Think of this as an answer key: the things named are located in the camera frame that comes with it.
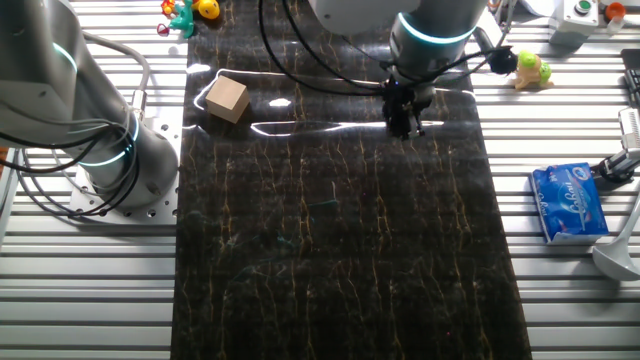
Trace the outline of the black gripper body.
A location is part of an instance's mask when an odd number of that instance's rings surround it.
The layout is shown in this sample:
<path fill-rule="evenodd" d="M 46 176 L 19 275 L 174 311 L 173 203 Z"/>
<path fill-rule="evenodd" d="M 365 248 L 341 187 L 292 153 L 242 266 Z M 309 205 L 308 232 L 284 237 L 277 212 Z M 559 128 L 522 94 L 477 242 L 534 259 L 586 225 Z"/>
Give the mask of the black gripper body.
<path fill-rule="evenodd" d="M 419 119 L 435 97 L 435 88 L 430 85 L 401 84 L 389 79 L 384 84 L 382 114 L 386 120 L 398 117 L 401 113 Z"/>

